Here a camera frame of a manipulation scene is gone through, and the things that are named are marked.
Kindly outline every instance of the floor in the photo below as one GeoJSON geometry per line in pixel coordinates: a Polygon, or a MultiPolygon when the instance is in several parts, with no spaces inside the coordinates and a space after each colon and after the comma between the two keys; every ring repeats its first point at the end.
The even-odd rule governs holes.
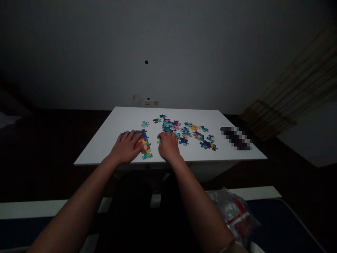
{"type": "MultiPolygon", "coordinates": [[[[2,173],[0,202],[68,199],[95,169],[73,166],[110,111],[39,110],[35,116],[19,120],[0,130],[2,173]]],[[[236,115],[226,115],[236,126],[246,129],[236,115]]],[[[333,180],[336,165],[317,169],[274,138],[261,142],[251,133],[253,143],[269,158],[240,162],[212,181],[205,190],[273,185],[326,249],[335,252],[333,180]]],[[[145,170],[153,188],[167,170],[145,170]]],[[[113,195],[116,173],[104,193],[113,195]]]]}

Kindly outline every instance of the right hand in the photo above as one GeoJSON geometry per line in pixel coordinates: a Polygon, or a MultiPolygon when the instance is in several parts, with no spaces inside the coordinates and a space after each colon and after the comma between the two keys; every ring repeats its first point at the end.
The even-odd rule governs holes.
{"type": "Polygon", "coordinates": [[[157,138],[159,137],[161,138],[159,154],[164,160],[170,162],[172,159],[180,157],[178,137],[174,133],[161,132],[158,134],[157,138]]]}

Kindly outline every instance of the plastic bag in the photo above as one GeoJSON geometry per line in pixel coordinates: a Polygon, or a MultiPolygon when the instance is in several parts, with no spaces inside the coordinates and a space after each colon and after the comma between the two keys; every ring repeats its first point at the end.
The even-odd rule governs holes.
{"type": "Polygon", "coordinates": [[[260,223],[249,211],[245,200],[226,188],[208,191],[208,195],[214,201],[236,240],[246,247],[249,236],[260,223]]]}

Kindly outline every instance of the wall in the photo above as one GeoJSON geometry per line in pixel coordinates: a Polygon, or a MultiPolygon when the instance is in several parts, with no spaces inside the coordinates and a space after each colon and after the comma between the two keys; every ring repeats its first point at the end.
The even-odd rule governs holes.
{"type": "Polygon", "coordinates": [[[331,20],[328,9],[315,0],[2,1],[0,70],[40,108],[150,97],[240,114],[331,20]]]}
{"type": "Polygon", "coordinates": [[[316,167],[337,163],[337,102],[301,118],[299,124],[278,136],[316,167]]]}

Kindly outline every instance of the brown curtain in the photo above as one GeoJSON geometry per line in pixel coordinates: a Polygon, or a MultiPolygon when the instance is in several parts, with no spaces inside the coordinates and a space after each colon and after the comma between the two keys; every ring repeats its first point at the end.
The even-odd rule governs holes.
{"type": "Polygon", "coordinates": [[[337,99],[337,29],[321,31],[241,115],[250,130],[268,140],[298,118],[337,99]]]}

